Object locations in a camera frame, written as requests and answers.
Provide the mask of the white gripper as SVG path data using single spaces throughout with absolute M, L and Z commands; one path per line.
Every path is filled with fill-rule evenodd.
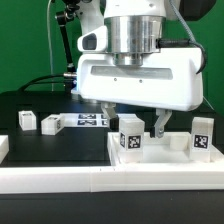
M 110 54 L 84 54 L 78 63 L 78 90 L 85 99 L 102 101 L 110 129 L 119 127 L 115 103 L 160 108 L 150 137 L 162 138 L 171 110 L 190 111 L 202 103 L 201 60 L 198 48 L 163 48 L 145 56 L 141 66 L 116 66 Z

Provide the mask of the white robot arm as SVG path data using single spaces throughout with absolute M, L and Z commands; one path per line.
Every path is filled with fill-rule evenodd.
M 202 71 L 206 53 L 193 35 L 162 37 L 166 20 L 184 28 L 196 6 L 212 8 L 216 0 L 99 0 L 80 5 L 82 56 L 77 68 L 77 92 L 97 100 L 111 121 L 117 103 L 151 107 L 158 119 L 150 134 L 162 137 L 172 112 L 191 111 L 203 102 Z

